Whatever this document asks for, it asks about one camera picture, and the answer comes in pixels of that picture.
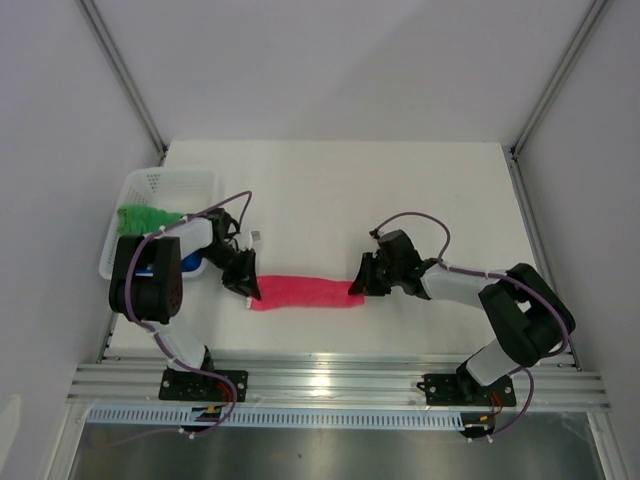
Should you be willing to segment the pink microfiber towel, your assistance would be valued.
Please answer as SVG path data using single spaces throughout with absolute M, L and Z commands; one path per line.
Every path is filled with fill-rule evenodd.
M 348 293 L 351 283 L 318 277 L 261 275 L 261 299 L 249 298 L 247 308 L 266 312 L 284 308 L 348 309 L 365 304 L 362 294 Z

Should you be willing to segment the blue microfiber towel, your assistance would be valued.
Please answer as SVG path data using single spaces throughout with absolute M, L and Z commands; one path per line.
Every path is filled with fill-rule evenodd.
M 182 277 L 184 279 L 191 279 L 201 275 L 205 269 L 205 265 L 197 253 L 192 253 L 181 261 L 181 269 Z M 135 273 L 141 276 L 151 276 L 153 274 L 153 266 L 151 264 L 137 266 Z

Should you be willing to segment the green microfiber towel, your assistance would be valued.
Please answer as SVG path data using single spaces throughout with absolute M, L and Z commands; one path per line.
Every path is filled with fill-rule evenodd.
M 183 216 L 144 204 L 125 204 L 116 211 L 116 231 L 119 235 L 146 235 L 178 222 Z

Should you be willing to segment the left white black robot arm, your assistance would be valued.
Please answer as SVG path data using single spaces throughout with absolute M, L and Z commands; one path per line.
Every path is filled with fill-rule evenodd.
M 120 236 L 109 287 L 111 309 L 149 333 L 167 358 L 160 397 L 197 400 L 235 386 L 217 372 L 209 348 L 179 318 L 183 301 L 182 261 L 191 254 L 222 272 L 224 288 L 251 300 L 261 292 L 257 254 L 242 246 L 242 221 L 225 209 L 186 215 L 169 227 Z

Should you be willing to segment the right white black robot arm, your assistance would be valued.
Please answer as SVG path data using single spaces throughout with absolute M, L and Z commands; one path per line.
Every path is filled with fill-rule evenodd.
M 484 311 L 495 339 L 463 362 L 454 390 L 479 403 L 496 382 L 562 353 L 575 330 L 573 315 L 529 264 L 477 271 L 439 258 L 423 259 L 402 230 L 373 236 L 378 249 L 362 255 L 351 296 L 383 297 L 399 287 L 422 300 L 450 301 Z

